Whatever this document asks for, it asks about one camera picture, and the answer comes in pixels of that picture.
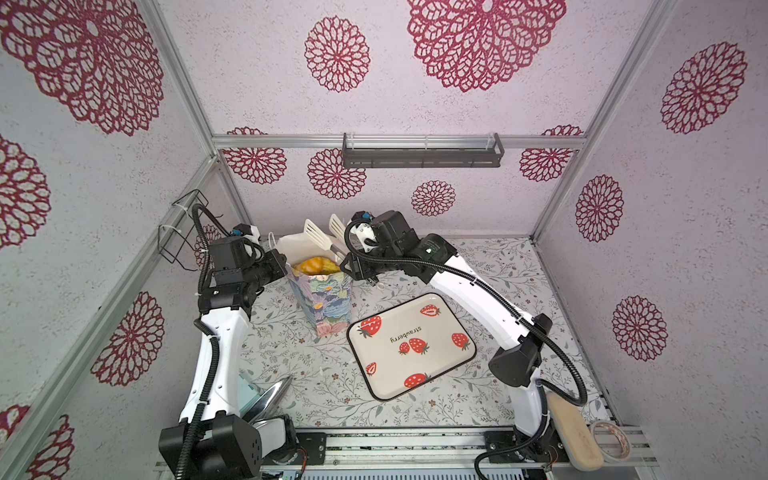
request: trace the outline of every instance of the yellow food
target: yellow food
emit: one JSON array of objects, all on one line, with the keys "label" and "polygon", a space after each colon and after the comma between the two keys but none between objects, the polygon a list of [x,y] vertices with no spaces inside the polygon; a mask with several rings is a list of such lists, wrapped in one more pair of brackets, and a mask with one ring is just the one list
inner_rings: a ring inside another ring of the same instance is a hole
[{"label": "yellow food", "polygon": [[338,265],[325,257],[312,257],[304,260],[295,270],[304,275],[330,275],[341,271]]}]

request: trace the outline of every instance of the ceiling panel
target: ceiling panel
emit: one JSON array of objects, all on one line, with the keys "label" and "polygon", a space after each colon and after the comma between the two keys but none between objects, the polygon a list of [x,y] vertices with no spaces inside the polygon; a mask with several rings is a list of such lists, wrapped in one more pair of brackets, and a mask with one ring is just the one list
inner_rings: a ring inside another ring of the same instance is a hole
[{"label": "ceiling panel", "polygon": [[585,128],[651,0],[159,0],[212,129]]}]

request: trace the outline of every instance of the wall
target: wall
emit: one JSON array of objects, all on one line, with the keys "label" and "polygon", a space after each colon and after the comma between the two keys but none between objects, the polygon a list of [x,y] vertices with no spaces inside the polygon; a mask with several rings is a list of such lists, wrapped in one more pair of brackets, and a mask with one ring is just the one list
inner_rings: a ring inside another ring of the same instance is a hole
[{"label": "wall", "polygon": [[[218,134],[539,135],[587,127],[650,0],[159,4]],[[420,172],[349,172],[338,151],[225,155],[252,215],[285,205],[268,218],[276,233],[399,208],[417,230],[516,235],[533,230],[570,153]]]},{"label": "wall", "polygon": [[204,159],[112,7],[0,2],[0,444]]},{"label": "wall", "polygon": [[[239,223],[218,175],[203,192],[225,227]],[[191,227],[189,217],[180,225],[185,233]],[[194,245],[196,239],[193,231],[189,240]],[[186,267],[197,268],[191,248],[183,248],[180,258]],[[44,472],[51,470],[57,480],[149,477],[160,430],[178,422],[194,377],[200,348],[200,333],[192,325],[199,315],[197,275],[160,260],[83,373],[58,431],[32,463],[32,478],[46,478]],[[51,453],[54,465],[45,461]]]},{"label": "wall", "polygon": [[540,242],[615,412],[669,478],[768,468],[766,21],[761,0],[680,5]]}]

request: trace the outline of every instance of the white spatula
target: white spatula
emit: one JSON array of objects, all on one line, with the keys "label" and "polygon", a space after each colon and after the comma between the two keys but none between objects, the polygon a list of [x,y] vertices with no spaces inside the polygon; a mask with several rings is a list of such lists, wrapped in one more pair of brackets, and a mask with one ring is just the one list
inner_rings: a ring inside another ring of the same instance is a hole
[{"label": "white spatula", "polygon": [[312,242],[323,250],[328,250],[336,255],[336,263],[341,263],[344,260],[344,253],[339,250],[338,247],[333,245],[331,238],[326,235],[314,222],[309,218],[304,220],[304,233],[312,240]]},{"label": "white spatula", "polygon": [[341,221],[336,214],[331,215],[331,219],[328,221],[328,229],[331,230],[333,236],[339,239],[341,242],[341,251],[349,253],[349,249],[346,247],[346,241],[344,240],[344,232],[346,231],[346,224]]}]

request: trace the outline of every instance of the floral tablecloth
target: floral tablecloth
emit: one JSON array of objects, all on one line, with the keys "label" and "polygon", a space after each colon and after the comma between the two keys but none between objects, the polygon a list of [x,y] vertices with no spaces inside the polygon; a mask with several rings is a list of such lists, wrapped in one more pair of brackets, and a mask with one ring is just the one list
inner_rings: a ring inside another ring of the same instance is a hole
[{"label": "floral tablecloth", "polygon": [[[607,419],[605,401],[584,365],[571,331],[525,239],[454,239],[452,244],[499,292],[531,313],[546,313],[554,325],[552,339],[571,357],[587,385],[588,422]],[[379,276],[383,289],[366,282],[352,288],[353,321],[434,291],[401,272]],[[505,386],[488,371],[498,345],[487,331],[450,297],[443,295],[477,346],[477,356],[451,372],[389,402],[379,402],[366,382],[346,341],[332,333],[318,339],[288,280],[266,288],[253,306],[251,331],[243,343],[240,370],[259,387],[293,375],[282,410],[301,426],[508,425],[511,410]],[[573,379],[554,353],[542,351],[542,376],[575,391]]]}]

